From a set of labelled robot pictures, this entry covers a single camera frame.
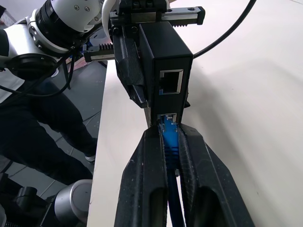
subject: silver cylinder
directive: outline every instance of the silver cylinder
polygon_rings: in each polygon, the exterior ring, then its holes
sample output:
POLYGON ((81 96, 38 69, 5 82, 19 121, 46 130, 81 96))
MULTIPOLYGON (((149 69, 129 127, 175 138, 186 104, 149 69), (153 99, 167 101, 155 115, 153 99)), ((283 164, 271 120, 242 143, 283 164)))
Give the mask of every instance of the silver cylinder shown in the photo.
POLYGON ((62 189, 55 200, 55 214, 62 224, 87 223, 92 180, 80 180, 62 189))

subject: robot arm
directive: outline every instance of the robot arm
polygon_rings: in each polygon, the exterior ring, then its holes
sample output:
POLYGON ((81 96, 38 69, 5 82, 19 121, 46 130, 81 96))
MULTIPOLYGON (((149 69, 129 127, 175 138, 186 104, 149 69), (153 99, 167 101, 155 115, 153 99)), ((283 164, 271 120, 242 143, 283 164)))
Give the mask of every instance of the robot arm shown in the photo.
POLYGON ((86 43, 101 22, 101 0, 47 0, 40 9, 0 30, 0 70, 37 79, 68 51, 86 43))

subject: screw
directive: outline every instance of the screw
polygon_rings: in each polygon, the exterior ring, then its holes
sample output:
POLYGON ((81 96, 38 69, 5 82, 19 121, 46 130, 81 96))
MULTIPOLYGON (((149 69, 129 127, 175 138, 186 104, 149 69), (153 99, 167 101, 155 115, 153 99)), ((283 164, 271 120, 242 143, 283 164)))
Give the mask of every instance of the screw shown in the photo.
POLYGON ((146 6, 147 6, 148 8, 151 8, 151 7, 152 7, 152 1, 148 1, 148 2, 146 3, 146 6))
POLYGON ((135 26, 133 26, 133 27, 132 27, 132 33, 137 33, 137 31, 138 31, 138 28, 135 27, 135 26))
POLYGON ((113 29, 113 34, 114 34, 114 35, 118 35, 118 34, 119 34, 119 28, 114 27, 114 29, 113 29))
POLYGON ((134 7, 135 9, 140 8, 140 3, 137 2, 137 1, 135 1, 135 2, 133 3, 133 7, 134 7))

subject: white cable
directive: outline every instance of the white cable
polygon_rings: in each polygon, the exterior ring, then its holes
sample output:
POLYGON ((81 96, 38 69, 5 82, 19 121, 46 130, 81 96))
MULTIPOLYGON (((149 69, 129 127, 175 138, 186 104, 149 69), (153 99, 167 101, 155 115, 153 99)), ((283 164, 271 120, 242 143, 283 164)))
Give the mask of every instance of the white cable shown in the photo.
POLYGON ((170 9, 169 0, 166 0, 167 8, 170 9))
POLYGON ((110 40, 108 32, 109 13, 112 10, 116 0, 105 0, 102 7, 102 26, 107 38, 110 40))

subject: black pants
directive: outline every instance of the black pants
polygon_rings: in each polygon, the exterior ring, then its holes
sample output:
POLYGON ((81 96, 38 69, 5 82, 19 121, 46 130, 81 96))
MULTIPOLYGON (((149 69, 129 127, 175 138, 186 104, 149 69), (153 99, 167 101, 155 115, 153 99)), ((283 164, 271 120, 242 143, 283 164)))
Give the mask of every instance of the black pants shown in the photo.
MULTIPOLYGON (((24 91, 31 85, 31 82, 25 82, 18 91, 24 91)), ((32 93, 45 95, 56 91, 58 88, 53 83, 45 81, 32 93)), ((97 140, 91 137, 82 121, 79 110, 63 94, 51 98, 22 97, 0 108, 0 153, 66 185, 81 179, 92 179, 91 172, 58 148, 38 123, 48 124, 60 132, 71 146, 86 156, 93 156, 97 140)))

